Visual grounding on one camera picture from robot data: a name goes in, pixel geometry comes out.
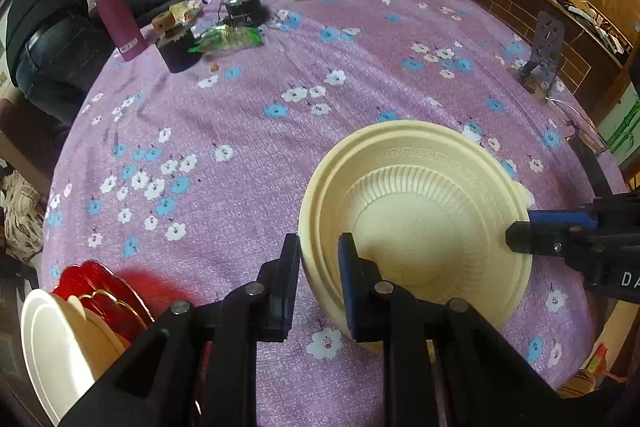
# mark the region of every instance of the floral tablecloth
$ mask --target floral tablecloth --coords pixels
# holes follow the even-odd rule
[[[207,0],[202,31],[216,20]],[[255,278],[297,230],[306,184],[339,140],[399,118],[451,127],[488,150],[534,208],[593,198],[554,121],[508,73],[529,56],[469,0],[263,0],[261,48],[170,74],[150,46],[115,53],[78,116],[51,189],[41,279],[97,259],[155,314]],[[561,82],[554,95],[577,105]],[[609,154],[600,158],[624,190]],[[593,344],[580,277],[536,258],[502,334],[552,386]],[[261,426],[382,424],[382,360],[329,322],[300,274],[289,340],[258,348]]]

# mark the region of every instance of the white paper bowl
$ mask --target white paper bowl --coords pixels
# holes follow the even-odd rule
[[[31,291],[20,319],[22,352],[36,395],[53,425],[124,352],[105,322],[76,297]]]

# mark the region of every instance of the bowl rim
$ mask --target bowl rim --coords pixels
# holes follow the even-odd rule
[[[505,190],[502,195],[506,196],[513,203],[512,206],[519,210],[519,212],[516,211],[514,213],[514,219],[529,220],[529,215],[526,211],[528,202],[526,188],[519,182],[512,180],[491,154],[455,130],[420,120],[396,120],[375,123],[346,136],[322,158],[308,182],[300,206],[298,235],[300,236],[300,247],[302,248],[303,268],[314,296],[329,319],[343,333],[349,336],[351,335],[346,323],[342,293],[331,295],[330,289],[334,284],[324,261],[324,256],[313,254],[315,251],[321,251],[318,230],[319,213],[316,210],[321,206],[332,174],[338,171],[341,165],[348,160],[349,152],[366,146],[366,142],[371,139],[382,140],[387,135],[398,134],[402,131],[435,133],[446,139],[453,140],[453,142],[468,150],[469,154],[475,155],[478,160],[482,160],[490,168],[492,174],[503,182],[502,185],[504,185]],[[503,326],[516,311],[529,282],[532,256],[526,254],[518,255],[522,256],[522,263],[520,270],[514,272],[514,278],[516,279],[514,287],[516,289],[511,296],[511,305],[505,308],[499,319],[494,321],[494,327],[497,329]]]

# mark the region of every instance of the white flower pattern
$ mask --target white flower pattern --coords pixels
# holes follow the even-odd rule
[[[314,86],[309,89],[309,96],[311,98],[320,98],[326,94],[326,89],[324,86]]]
[[[454,55],[454,52],[451,50],[451,48],[446,48],[446,49],[441,48],[439,50],[436,50],[436,55],[438,55],[438,57],[440,58],[447,59],[447,58],[452,58]]]
[[[100,190],[103,194],[106,194],[107,192],[111,192],[113,190],[113,187],[116,186],[116,176],[108,176],[108,178],[105,178],[105,180],[102,182],[102,185],[100,185]]]
[[[198,159],[196,155],[190,154],[180,162],[180,172],[191,172],[196,167]]]
[[[416,53],[429,53],[431,51],[428,46],[420,44],[420,42],[414,42],[411,49]]]
[[[187,234],[187,226],[184,223],[172,223],[166,229],[164,237],[169,241],[178,241]]]
[[[132,216],[133,214],[131,214],[131,211],[128,208],[123,208],[118,213],[118,221],[121,222],[122,224],[128,223],[129,221],[131,221]]]
[[[465,124],[465,126],[462,129],[462,133],[461,134],[465,138],[468,138],[472,142],[476,142],[476,143],[480,143],[480,140],[482,139],[482,135],[476,133],[476,131],[471,129],[471,126],[469,126],[469,124]]]
[[[333,359],[342,347],[340,330],[324,328],[311,335],[312,342],[307,344],[306,352],[318,360]]]
[[[324,78],[324,82],[330,86],[341,86],[345,80],[347,80],[347,75],[342,70],[331,71]]]
[[[148,184],[148,187],[145,190],[145,198],[148,201],[155,200],[160,197],[162,191],[164,190],[165,181],[162,178],[156,178],[151,183]]]
[[[131,186],[133,190],[142,190],[149,182],[149,176],[145,171],[136,172],[131,178]]]
[[[532,158],[531,161],[529,162],[529,168],[533,172],[542,172],[545,166],[543,165],[542,161]]]
[[[556,343],[549,354],[549,360],[546,361],[546,367],[548,369],[554,367],[558,362],[560,362],[560,357],[562,357],[562,346],[559,343]]]
[[[546,298],[545,306],[546,309],[552,313],[556,313],[560,308],[564,306],[569,295],[566,293],[562,293],[560,290],[554,290],[549,292],[549,295]]]
[[[218,83],[218,76],[216,74],[214,74],[213,76],[210,76],[209,78],[204,78],[203,80],[198,82],[198,87],[200,87],[201,89],[207,89],[208,87],[213,86],[214,84]]]
[[[234,149],[230,145],[221,145],[214,151],[216,162],[228,162],[234,155]]]
[[[171,127],[165,127],[164,129],[162,129],[160,131],[160,134],[158,135],[158,142],[167,143],[171,138],[171,133],[172,133]]]
[[[102,244],[102,234],[98,232],[92,233],[92,235],[89,236],[89,239],[87,239],[87,244],[91,248],[99,247]]]
[[[311,106],[311,113],[316,116],[324,116],[331,112],[331,107],[326,105],[325,103],[316,103],[316,105]]]
[[[493,149],[495,152],[498,152],[500,150],[500,142],[498,142],[497,138],[490,138],[489,140],[487,140],[487,143],[489,144],[489,147],[491,147],[491,149]]]
[[[175,169],[178,168],[178,162],[176,160],[167,160],[160,166],[160,171],[164,175],[172,174]]]
[[[127,197],[127,194],[129,194],[129,189],[127,187],[120,187],[116,192],[116,198],[118,198],[118,201],[123,201],[124,198]]]
[[[430,104],[431,107],[442,107],[442,104],[432,96],[427,97],[427,103]]]
[[[283,92],[280,96],[285,102],[299,102],[306,98],[307,90],[305,87],[290,87],[285,92]]]
[[[158,226],[158,218],[153,214],[149,214],[145,219],[145,230],[155,230]]]

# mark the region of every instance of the tiled wall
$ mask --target tiled wall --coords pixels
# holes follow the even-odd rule
[[[491,12],[509,26],[529,44],[536,33],[536,18],[526,9],[511,0],[472,0]],[[558,77],[571,92],[575,92],[591,70],[591,66],[571,47],[571,42],[562,43],[561,68]]]

